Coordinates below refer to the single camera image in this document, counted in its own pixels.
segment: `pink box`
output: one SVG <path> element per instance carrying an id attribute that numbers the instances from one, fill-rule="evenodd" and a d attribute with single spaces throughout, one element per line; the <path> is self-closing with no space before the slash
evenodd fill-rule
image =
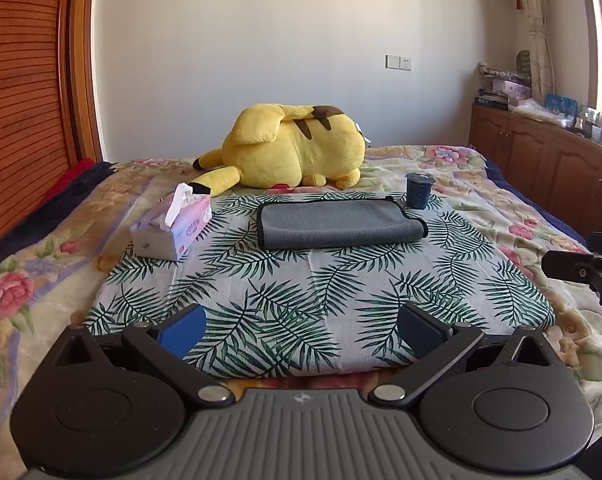
<path id="1" fill-rule="evenodd" d="M 198 202 L 181 209 L 169 231 L 150 224 L 167 213 L 173 196 L 174 193 L 159 202 L 130 227 L 137 256 L 176 262 L 212 218 L 210 197 L 205 195 Z"/>
<path id="2" fill-rule="evenodd" d="M 532 97 L 532 89 L 529 86 L 519 85 L 504 79 L 492 81 L 492 90 L 508 94 L 508 100 L 512 106 L 518 106 L 519 101 Z"/>

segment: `silver screw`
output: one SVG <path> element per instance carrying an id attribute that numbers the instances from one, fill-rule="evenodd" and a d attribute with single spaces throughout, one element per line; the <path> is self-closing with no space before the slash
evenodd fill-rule
<path id="1" fill-rule="evenodd" d="M 385 402 L 396 402 L 405 397 L 405 390 L 396 384 L 381 384 L 374 389 L 374 396 Z"/>
<path id="2" fill-rule="evenodd" d="M 203 386 L 198 391 L 198 398 L 205 402 L 223 402 L 231 395 L 231 391 L 225 386 Z"/>

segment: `blue gripper pad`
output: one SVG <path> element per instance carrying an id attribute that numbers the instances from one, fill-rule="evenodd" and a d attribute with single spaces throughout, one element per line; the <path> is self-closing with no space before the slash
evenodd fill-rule
<path id="1" fill-rule="evenodd" d="M 183 359 L 205 333 L 206 310 L 197 303 L 150 329 L 150 335 L 179 359 Z"/>

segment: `yellow stuffed animal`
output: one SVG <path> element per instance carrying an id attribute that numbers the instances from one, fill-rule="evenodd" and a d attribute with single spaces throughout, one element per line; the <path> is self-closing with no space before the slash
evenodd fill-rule
<path id="1" fill-rule="evenodd" d="M 217 170 L 193 180 L 212 196 L 239 182 L 269 189 L 276 184 L 296 187 L 355 186 L 366 144 L 352 119 L 333 106 L 258 104 L 246 108 L 223 141 L 223 147 L 202 155 L 195 169 Z"/>

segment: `dark blue cup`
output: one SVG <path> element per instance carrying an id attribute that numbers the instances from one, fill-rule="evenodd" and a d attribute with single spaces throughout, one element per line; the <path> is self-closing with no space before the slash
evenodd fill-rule
<path id="1" fill-rule="evenodd" d="M 436 180 L 425 173 L 408 173 L 405 202 L 410 209 L 425 209 Z"/>

